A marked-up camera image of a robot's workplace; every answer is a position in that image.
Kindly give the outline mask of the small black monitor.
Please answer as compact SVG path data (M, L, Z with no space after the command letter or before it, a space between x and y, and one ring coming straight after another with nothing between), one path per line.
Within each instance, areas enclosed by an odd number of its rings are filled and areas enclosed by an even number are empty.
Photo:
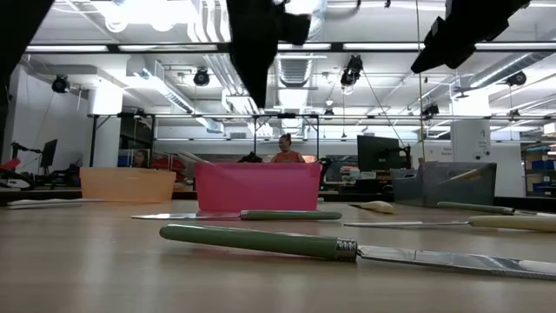
M57 146L56 139L48 141L47 143L44 144L42 150L41 162L40 162L41 168L47 169L53 164L54 156L56 153L56 146Z

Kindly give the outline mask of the white pillar with sign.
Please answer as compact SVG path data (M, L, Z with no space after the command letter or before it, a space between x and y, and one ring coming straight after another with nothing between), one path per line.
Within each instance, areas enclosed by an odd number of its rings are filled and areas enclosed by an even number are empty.
M491 130L487 120L452 122L453 160L459 163L491 161Z

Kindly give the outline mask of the pale blue-handled table knife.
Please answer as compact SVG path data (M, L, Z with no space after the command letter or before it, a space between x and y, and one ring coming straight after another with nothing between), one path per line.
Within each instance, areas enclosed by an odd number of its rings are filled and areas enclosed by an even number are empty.
M35 209L47 208L64 205L74 205L82 203L101 203L99 199L48 199L48 200L18 200L15 202L7 203L6 207L9 210L22 210L22 209Z

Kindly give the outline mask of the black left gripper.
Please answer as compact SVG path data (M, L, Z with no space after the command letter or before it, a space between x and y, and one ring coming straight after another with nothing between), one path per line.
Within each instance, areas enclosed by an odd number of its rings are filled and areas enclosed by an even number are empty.
M233 41L229 57L258 109L266 107L268 69L277 54L277 44L302 45L308 39L311 14L289 12L289 3L290 0L226 0Z

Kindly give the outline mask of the black metal workstation frame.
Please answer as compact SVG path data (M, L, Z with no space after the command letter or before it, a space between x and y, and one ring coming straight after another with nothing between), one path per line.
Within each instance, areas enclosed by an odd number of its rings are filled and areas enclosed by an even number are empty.
M320 119L321 117L317 114L295 114L295 113L276 113L276 114L251 114L251 115L233 115L233 114L147 114L144 112L130 113L123 112L111 115L98 115L98 114L88 114L87 117L93 119L93 130L91 139L91 153L95 152L96 144L96 132L112 117L114 118L132 118L134 120L146 119L150 122L151 129L151 141L154 142L194 142L194 141L242 141L242 138L234 139L229 133L226 132L225 125L218 126L221 122L243 122L246 125L251 123L254 125L252 131L252 141L253 149L252 151L256 153L257 150L257 140L260 138L257 135L258 129L261 128L263 124L269 122L271 119L296 119L300 118L303 120L314 120L314 130L316 134L320 134ZM172 137L160 137L159 136L159 123L164 120L195 120L201 124L209 134L221 134L221 137L193 137L190 132L186 135L179 135L177 130L171 132Z

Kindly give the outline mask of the large black computer monitor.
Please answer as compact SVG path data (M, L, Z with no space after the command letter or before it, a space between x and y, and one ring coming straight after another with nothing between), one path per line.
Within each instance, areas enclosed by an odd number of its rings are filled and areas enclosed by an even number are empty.
M399 148L397 139L357 136L359 170L399 169L401 167Z

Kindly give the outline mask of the green-handled table knife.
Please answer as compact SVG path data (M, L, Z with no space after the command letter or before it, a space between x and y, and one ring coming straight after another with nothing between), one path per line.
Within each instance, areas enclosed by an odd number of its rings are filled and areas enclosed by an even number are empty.
M359 245L352 238L309 236L193 224L167 224L160 228L159 235L172 241L309 256L331 261L354 262L360 257L373 261L472 271L493 276L556 281L556 263L466 253Z
M469 210L469 211L476 211L476 212L482 212L482 213L488 213L494 215L556 217L556 214L552 214L552 213L543 213L543 212L530 211L530 210L517 210L510 207L490 206L490 205L483 205L483 204L437 202L437 206L442 209Z
M339 220L342 214L331 211L285 211L285 210L243 210L239 213L159 213L136 215L133 219L144 220L227 220L249 221L271 220Z

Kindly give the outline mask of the grey plastic bin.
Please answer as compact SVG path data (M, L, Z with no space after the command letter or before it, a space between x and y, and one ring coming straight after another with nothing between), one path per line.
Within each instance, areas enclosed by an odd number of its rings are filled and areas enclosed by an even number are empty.
M439 185L475 169L480 176ZM420 207L436 207L437 202L492 205L496 173L496 163L427 162L416 170L391 170L394 201Z

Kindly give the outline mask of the white air duct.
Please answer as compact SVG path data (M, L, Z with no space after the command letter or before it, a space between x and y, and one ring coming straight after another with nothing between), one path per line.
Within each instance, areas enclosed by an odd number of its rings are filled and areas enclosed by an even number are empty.
M214 118L203 117L195 102L187 98L177 87L166 80L166 70L162 63L153 57L131 57L127 61L126 74L139 77L141 85L146 89L155 90L177 109L178 115L191 115L209 133L223 133L224 126Z

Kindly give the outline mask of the pink-red plastic bin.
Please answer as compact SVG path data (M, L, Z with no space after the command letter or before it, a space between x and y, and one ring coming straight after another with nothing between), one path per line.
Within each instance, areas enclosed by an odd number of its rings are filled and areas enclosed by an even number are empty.
M211 213L316 210L320 176L318 163L198 163L197 201Z

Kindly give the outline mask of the orange plastic bin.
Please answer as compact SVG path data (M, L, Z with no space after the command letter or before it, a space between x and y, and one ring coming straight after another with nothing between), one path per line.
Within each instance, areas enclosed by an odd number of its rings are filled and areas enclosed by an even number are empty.
M142 168L87 167L80 169L82 197L106 202L159 203L170 201L175 172Z

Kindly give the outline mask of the thin vertical pole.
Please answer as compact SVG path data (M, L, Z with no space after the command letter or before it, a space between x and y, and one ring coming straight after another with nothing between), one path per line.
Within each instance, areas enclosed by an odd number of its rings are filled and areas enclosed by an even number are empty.
M421 48L421 35L420 35L420 7L419 7L419 0L414 0L415 2L415 13L416 13L416 33L417 33L417 47L418 47L418 52L419 55L422 51ZM422 115L422 111L423 111L423 93L422 93L422 84L423 84L423 80L421 78L421 74L418 74L418 78L419 78L419 115L420 115L420 135L419 135L419 139L420 139L420 143L421 143L421 153L422 153L422 162L425 163L426 162L426 152L425 152L425 123L423 120L423 115Z

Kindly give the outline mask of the silver ventilation duct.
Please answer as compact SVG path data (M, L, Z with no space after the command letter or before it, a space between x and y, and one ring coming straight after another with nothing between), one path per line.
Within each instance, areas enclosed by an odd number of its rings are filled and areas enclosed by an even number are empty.
M307 43L321 39L321 30L325 22L328 0L273 0L280 8L293 15L308 16ZM285 87L305 87L313 71L313 61L302 58L282 58L277 61L280 84Z

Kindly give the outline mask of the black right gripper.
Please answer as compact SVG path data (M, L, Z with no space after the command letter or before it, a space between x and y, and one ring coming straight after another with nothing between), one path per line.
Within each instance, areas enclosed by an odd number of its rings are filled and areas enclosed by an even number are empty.
M443 65L457 69L476 51L475 43L493 41L509 27L509 18L529 4L530 0L446 0L445 17L434 21L411 71Z

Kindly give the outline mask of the shelf with blue bins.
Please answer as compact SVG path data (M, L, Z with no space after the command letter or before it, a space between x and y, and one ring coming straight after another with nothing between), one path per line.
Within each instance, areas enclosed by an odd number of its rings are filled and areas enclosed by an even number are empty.
M523 143L526 196L556 197L556 143Z

